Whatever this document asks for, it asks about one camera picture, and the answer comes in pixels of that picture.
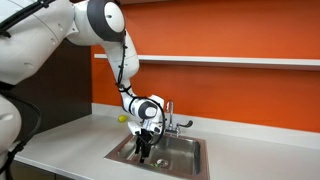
black cable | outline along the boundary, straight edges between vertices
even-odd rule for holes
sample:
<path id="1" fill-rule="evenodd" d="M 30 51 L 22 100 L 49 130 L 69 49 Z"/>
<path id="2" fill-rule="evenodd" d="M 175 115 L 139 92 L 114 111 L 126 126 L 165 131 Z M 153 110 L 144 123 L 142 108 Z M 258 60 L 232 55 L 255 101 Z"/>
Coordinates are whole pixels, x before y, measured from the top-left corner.
<path id="1" fill-rule="evenodd" d="M 123 43 L 122 48 L 123 48 L 123 51 L 122 51 L 122 60 L 121 60 L 120 66 L 119 66 L 120 70 L 119 70 L 119 74 L 118 74 L 117 86 L 118 86 L 118 88 L 124 89 L 125 87 L 123 87 L 123 85 L 121 85 L 121 81 L 122 81 L 122 76 L 123 76 L 124 59 L 125 59 L 125 57 L 126 57 L 126 49 L 127 49 L 127 46 Z"/>
<path id="2" fill-rule="evenodd" d="M 24 100 L 24 99 L 21 99 L 19 98 L 18 96 L 8 92 L 8 91 L 4 91 L 4 90 L 0 90 L 0 94 L 3 95 L 4 97 L 6 98 L 10 98 L 10 99 L 13 99 L 13 100 L 16 100 L 16 101 L 19 101 L 25 105 L 27 105 L 29 108 L 31 108 L 32 110 L 34 110 L 37 114 L 37 123 L 35 125 L 35 127 L 33 128 L 33 130 L 25 137 L 23 138 L 17 145 L 16 147 L 12 150 L 12 151 L 9 151 L 8 152 L 8 157 L 7 157 L 7 161 L 5 162 L 5 164 L 3 165 L 3 167 L 0 169 L 0 174 L 2 174 L 4 171 L 6 171 L 6 178 L 7 179 L 12 179 L 11 176 L 11 172 L 10 172 L 10 165 L 12 164 L 13 160 L 14 160 L 14 157 L 15 155 L 18 153 L 18 152 L 21 152 L 23 149 L 24 149 L 24 146 L 29 142 L 29 140 L 36 134 L 36 132 L 38 131 L 39 127 L 40 127 L 40 124 L 41 124 L 41 121 L 42 121 L 42 112 L 41 110 L 36 106 L 34 105 L 33 103 L 27 101 L 27 100 Z"/>
<path id="3" fill-rule="evenodd" d="M 29 17 L 31 14 L 37 12 L 41 8 L 48 8 L 49 4 L 56 0 L 38 0 L 30 4 L 29 6 L 21 9 L 20 11 L 14 13 L 4 21 L 0 23 L 0 35 L 10 38 L 10 33 L 7 32 L 8 29 L 18 24 L 20 21 Z"/>

orange wall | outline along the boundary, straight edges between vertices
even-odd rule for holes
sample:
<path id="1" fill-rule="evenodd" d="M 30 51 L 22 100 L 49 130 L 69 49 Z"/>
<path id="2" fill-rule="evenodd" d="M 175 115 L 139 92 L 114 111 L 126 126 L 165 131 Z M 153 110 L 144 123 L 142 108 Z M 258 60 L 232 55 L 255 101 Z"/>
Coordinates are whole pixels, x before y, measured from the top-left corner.
<path id="1" fill-rule="evenodd" d="M 320 1 L 175 0 L 122 7 L 138 54 L 320 59 Z M 92 54 L 103 53 L 98 46 Z M 120 105 L 92 56 L 93 102 Z M 141 64 L 138 95 L 175 113 L 320 132 L 320 72 Z"/>

cabinet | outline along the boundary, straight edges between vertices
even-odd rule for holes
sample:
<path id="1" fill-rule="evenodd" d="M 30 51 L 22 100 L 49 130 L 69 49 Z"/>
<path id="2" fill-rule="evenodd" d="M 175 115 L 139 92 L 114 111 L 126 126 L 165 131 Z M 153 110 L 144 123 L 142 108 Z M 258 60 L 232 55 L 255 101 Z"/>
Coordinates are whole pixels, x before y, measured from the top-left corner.
<path id="1" fill-rule="evenodd" d="M 12 163 L 11 172 L 14 180 L 72 180 L 18 161 Z"/>

faucet handle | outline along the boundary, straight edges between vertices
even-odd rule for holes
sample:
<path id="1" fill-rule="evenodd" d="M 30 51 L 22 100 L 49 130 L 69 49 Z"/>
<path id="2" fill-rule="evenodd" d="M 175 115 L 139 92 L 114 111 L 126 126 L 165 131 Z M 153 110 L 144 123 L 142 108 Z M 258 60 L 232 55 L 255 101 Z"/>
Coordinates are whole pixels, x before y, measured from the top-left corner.
<path id="1" fill-rule="evenodd" d="M 186 124 L 186 125 L 182 125 L 182 124 L 177 123 L 177 127 L 181 126 L 181 127 L 188 128 L 188 127 L 191 127 L 192 124 L 193 124 L 193 121 L 190 120 L 190 121 L 188 122 L 188 124 Z"/>

drain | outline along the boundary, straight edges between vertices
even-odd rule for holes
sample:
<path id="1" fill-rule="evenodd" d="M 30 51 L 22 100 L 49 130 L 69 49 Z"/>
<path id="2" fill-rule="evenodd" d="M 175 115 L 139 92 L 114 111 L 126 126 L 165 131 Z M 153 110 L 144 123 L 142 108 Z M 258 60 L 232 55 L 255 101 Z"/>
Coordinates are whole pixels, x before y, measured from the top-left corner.
<path id="1" fill-rule="evenodd" d="M 158 159 L 157 165 L 159 167 L 167 167 L 169 165 L 169 162 L 165 159 Z"/>

